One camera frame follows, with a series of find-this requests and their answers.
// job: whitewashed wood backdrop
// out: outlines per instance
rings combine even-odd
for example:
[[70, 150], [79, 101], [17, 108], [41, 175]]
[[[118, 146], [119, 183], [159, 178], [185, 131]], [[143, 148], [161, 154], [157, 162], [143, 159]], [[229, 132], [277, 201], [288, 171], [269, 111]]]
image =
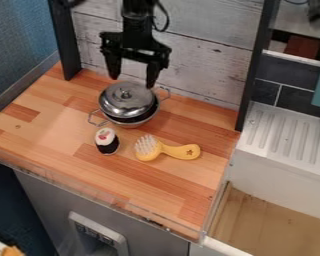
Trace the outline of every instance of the whitewashed wood backdrop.
[[[263, 0], [162, 2], [170, 12], [171, 25], [154, 36], [173, 52], [158, 84], [174, 93], [238, 109]], [[107, 74], [99, 32], [121, 30], [120, 6], [121, 0], [88, 0], [73, 9], [85, 68]], [[121, 79], [144, 83], [146, 67], [124, 60], [122, 73]]]

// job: wooden floor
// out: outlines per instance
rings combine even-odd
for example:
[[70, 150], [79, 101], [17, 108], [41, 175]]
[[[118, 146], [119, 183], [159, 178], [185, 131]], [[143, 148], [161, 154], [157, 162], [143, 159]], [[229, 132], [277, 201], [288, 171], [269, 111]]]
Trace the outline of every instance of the wooden floor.
[[229, 186], [210, 235], [255, 256], [320, 256], [320, 219]]

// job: sushi roll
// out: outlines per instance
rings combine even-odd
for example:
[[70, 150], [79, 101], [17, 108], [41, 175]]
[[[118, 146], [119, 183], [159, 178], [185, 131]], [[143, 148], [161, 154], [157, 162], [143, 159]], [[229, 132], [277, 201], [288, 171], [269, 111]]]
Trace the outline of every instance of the sushi roll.
[[120, 141], [115, 134], [115, 131], [111, 128], [103, 128], [96, 133], [95, 142], [98, 150], [104, 155], [114, 154]]

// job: wooden countertop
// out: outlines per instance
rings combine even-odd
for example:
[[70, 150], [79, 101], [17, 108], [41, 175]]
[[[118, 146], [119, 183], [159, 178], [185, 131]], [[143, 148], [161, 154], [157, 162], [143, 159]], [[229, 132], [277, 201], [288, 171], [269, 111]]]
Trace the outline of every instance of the wooden countertop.
[[[87, 117], [113, 81], [88, 70], [70, 82], [62, 77], [57, 64], [0, 113], [0, 161], [196, 239], [239, 138], [233, 130], [237, 113], [172, 95], [147, 124], [115, 126], [120, 150], [103, 156]], [[197, 143], [202, 155], [139, 162], [132, 149], [147, 133], [169, 145]]]

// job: gray cabinet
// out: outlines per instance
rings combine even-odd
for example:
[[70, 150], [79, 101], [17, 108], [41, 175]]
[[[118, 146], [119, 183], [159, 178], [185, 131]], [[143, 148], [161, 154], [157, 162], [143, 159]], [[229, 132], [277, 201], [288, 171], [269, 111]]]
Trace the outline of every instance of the gray cabinet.
[[21, 172], [16, 175], [60, 256], [77, 256], [71, 211], [127, 239], [130, 256], [187, 256], [189, 242]]

